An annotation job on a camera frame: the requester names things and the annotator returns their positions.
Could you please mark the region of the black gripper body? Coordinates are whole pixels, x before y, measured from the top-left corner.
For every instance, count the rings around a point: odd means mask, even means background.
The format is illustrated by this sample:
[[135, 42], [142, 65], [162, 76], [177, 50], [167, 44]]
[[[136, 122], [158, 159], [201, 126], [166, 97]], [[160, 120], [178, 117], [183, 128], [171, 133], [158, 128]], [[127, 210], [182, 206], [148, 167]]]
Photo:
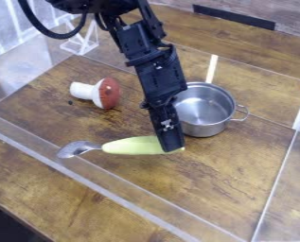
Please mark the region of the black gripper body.
[[186, 80], [171, 44], [163, 44], [142, 57], [130, 59], [144, 93], [144, 102], [152, 109], [166, 106], [171, 98], [187, 89]]

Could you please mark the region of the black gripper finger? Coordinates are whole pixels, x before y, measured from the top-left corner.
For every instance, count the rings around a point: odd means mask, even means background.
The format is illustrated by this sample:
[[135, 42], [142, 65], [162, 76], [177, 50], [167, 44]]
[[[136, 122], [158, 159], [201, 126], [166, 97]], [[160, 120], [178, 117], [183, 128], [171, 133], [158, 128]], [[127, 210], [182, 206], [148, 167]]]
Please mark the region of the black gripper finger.
[[182, 128], [175, 108], [171, 103], [158, 108], [150, 108], [150, 121], [155, 136], [164, 152], [171, 152], [185, 145]]

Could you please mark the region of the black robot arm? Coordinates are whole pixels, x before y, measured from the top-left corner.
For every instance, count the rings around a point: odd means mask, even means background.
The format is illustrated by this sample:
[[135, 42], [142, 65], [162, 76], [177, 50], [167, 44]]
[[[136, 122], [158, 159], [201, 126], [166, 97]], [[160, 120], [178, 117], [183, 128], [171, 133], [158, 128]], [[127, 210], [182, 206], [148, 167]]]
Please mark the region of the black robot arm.
[[182, 68], [147, 0], [45, 0], [71, 14], [88, 12], [135, 70], [144, 93], [140, 108], [150, 113], [155, 136], [166, 152], [183, 147], [183, 134], [173, 107], [174, 96], [187, 89]]

